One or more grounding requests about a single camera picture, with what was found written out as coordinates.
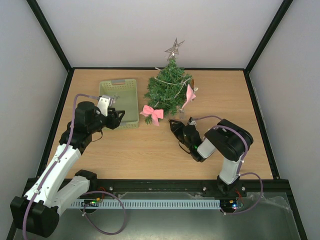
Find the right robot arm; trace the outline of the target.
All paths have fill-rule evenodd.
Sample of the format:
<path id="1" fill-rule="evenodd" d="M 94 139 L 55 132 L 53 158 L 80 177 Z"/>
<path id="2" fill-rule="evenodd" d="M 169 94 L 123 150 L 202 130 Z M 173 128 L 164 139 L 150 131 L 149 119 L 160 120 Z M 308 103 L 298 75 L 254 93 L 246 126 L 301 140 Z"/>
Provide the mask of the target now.
<path id="1" fill-rule="evenodd" d="M 180 148 L 196 162 L 204 162 L 215 152 L 222 154 L 223 164 L 217 176 L 217 189 L 222 195 L 229 196 L 236 189 L 241 166 L 254 139 L 247 130 L 224 118 L 201 138 L 195 121 L 190 118 L 184 124 L 171 119 L 170 130 L 178 139 Z"/>

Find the pink ornaments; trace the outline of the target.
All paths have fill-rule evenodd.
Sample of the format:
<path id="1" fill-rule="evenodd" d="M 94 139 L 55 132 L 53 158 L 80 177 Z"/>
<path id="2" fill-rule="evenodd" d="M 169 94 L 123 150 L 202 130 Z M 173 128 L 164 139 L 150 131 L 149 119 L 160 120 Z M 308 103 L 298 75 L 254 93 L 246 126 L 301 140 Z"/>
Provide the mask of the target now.
<path id="1" fill-rule="evenodd" d="M 159 126 L 159 120 L 164 118 L 164 110 L 163 109 L 153 109 L 148 105 L 144 105 L 141 115 L 145 117 L 151 117 L 152 124 L 155 126 Z"/>

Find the silver star ornament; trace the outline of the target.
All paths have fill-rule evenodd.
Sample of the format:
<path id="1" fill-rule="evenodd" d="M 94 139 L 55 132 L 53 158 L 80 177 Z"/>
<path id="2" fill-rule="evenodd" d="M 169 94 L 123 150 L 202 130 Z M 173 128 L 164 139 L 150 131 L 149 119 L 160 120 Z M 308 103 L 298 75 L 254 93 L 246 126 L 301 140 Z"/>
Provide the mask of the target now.
<path id="1" fill-rule="evenodd" d="M 178 42 L 178 39 L 175 38 L 172 47 L 169 49 L 165 50 L 164 52 L 168 54 L 167 56 L 167 61 L 170 59 L 174 59 L 176 55 L 179 55 L 179 48 L 185 41 Z"/>

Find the small green christmas tree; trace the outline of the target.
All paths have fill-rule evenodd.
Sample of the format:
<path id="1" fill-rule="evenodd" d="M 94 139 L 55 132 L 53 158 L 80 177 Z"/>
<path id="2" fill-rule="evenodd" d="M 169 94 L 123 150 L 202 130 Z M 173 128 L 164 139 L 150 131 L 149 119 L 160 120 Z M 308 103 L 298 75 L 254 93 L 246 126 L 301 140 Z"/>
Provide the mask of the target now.
<path id="1" fill-rule="evenodd" d="M 179 67 L 175 58 L 148 80 L 144 94 L 146 104 L 153 109 L 163 109 L 164 117 L 175 116 L 186 101 L 188 84 L 193 77 Z"/>

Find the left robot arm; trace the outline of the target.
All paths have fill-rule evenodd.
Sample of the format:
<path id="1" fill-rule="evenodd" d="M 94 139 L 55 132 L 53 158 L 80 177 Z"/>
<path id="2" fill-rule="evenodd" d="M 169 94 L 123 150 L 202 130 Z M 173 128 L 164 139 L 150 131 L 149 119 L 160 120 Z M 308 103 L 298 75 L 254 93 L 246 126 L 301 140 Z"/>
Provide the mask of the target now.
<path id="1" fill-rule="evenodd" d="M 97 104 L 74 102 L 71 121 L 60 137 L 52 160 L 34 185 L 10 203 L 14 225 L 21 229 L 25 240 L 28 239 L 27 233 L 49 237 L 62 214 L 77 198 L 100 193 L 97 174 L 88 170 L 79 170 L 67 185 L 61 185 L 92 142 L 93 134 L 102 132 L 104 128 L 118 128 L 125 113 L 111 107 L 105 97 L 101 97 Z"/>

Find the pink felt triangle ornament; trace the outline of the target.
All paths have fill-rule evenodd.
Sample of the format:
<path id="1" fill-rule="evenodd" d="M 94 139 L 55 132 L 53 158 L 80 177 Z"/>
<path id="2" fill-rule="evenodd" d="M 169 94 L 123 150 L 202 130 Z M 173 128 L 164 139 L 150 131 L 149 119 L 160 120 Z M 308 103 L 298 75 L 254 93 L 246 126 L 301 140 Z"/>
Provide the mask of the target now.
<path id="1" fill-rule="evenodd" d="M 186 100 L 180 109 L 181 110 L 184 109 L 185 106 L 195 98 L 196 98 L 195 92 L 193 88 L 190 86 L 190 84 L 188 84 L 187 90 L 186 90 Z"/>

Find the green plastic basket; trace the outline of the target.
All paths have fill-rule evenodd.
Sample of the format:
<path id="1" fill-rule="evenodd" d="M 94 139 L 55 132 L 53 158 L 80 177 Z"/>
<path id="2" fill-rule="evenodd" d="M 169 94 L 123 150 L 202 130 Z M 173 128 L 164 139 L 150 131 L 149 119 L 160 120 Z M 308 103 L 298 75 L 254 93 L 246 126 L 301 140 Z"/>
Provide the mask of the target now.
<path id="1" fill-rule="evenodd" d="M 134 78 L 101 81 L 99 95 L 112 97 L 118 93 L 120 98 L 112 104 L 116 110 L 125 111 L 119 129 L 136 129 L 139 127 L 139 106 L 137 81 Z"/>

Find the brown gingerbread ornament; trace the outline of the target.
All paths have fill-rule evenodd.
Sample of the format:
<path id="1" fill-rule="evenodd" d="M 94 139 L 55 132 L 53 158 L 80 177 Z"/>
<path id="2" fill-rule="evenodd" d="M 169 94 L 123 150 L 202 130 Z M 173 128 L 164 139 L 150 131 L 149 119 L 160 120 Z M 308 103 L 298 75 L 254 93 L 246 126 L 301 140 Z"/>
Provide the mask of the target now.
<path id="1" fill-rule="evenodd" d="M 196 85 L 195 85 L 195 80 L 194 80 L 194 79 L 192 79 L 192 80 L 190 81 L 190 86 L 191 86 L 191 88 L 192 88 L 192 90 L 193 90 L 194 92 L 196 92 L 196 91 L 198 90 L 198 88 L 197 88 Z"/>

